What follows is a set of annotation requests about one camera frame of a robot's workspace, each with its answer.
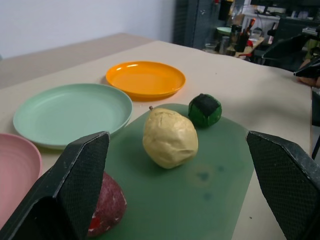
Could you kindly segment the yellow toy pear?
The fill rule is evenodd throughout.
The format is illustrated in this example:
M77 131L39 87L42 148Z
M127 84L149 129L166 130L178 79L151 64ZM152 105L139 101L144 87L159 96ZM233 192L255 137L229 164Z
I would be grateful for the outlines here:
M161 107L149 108L142 145L153 162L164 169L193 160L199 148L193 123L180 113Z

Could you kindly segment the red toy apple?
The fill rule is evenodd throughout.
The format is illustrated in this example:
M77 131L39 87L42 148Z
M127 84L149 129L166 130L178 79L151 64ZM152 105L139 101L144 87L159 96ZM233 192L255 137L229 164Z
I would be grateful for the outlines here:
M96 209L87 231L89 238L100 236L114 228L122 219L127 208L125 195L118 183L106 172Z

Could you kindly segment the green cutting mat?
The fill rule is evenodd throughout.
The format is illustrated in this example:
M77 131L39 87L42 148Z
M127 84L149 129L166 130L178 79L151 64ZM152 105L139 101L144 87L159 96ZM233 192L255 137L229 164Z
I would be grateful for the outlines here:
M143 148L147 117L110 139L105 171L120 185L127 208L95 240L231 240L254 170L247 130L225 117L199 128L195 158L164 169Z

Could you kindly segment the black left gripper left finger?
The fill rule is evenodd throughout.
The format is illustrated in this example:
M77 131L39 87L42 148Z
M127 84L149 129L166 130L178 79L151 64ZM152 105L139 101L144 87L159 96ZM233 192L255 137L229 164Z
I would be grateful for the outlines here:
M86 240L109 142L101 131L69 143L0 229L0 240Z

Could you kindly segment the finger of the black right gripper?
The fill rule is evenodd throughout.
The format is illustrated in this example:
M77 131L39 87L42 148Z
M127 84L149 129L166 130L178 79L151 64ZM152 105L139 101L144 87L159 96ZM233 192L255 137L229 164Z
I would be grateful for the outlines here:
M296 71L303 63L306 50L303 50L309 38L304 34L278 40L263 54L264 65L290 72Z
M320 77L320 56L315 56L309 63L293 74L296 77Z

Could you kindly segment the mint green plastic plate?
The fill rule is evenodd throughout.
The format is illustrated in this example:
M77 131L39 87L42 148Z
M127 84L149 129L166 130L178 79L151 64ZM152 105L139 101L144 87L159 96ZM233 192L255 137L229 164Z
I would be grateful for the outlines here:
M104 84L77 83L45 90L26 100L13 116L15 130L50 149L101 131L117 133L129 122L133 103L123 91Z

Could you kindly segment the orange plastic plate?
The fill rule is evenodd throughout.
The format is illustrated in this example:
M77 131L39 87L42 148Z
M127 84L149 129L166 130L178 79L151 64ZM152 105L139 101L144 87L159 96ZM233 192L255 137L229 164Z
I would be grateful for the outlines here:
M186 83L186 77L180 70L154 61L119 63L106 72L105 79L132 100L142 102L171 97Z

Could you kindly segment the cluttered wooden workbench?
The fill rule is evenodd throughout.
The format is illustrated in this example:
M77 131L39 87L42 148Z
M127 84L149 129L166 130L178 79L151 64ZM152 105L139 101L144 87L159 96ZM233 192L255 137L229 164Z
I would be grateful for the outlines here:
M252 57L254 50L263 43L265 40L264 37L260 36L258 39L255 38L249 38L247 41L247 45L244 48L243 52L236 52L233 48L228 47L226 50L226 55L235 57L235 58L240 58L240 59L245 59L245 57Z

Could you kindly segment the pink plastic plate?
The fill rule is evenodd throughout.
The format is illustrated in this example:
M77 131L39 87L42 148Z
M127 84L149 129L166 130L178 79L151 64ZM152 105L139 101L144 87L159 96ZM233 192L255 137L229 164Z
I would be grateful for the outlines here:
M0 229L42 175L42 157L27 139L0 133Z

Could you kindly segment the green black ball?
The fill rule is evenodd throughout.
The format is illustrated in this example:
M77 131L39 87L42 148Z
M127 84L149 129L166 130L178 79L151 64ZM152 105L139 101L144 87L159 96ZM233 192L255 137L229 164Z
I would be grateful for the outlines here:
M199 94L188 105L188 118L196 127L208 128L216 124L221 116L221 103L209 94Z

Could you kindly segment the dark metal cabinet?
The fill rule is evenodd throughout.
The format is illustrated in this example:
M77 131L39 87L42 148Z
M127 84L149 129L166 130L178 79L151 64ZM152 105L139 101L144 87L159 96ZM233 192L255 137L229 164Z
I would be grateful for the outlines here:
M218 21L220 0L175 0L172 43L202 50Z

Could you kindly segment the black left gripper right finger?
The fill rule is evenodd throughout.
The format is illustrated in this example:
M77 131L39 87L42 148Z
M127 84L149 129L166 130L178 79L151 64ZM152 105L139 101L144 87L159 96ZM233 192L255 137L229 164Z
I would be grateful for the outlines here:
M249 131L257 179L286 240L320 240L320 165L298 144Z

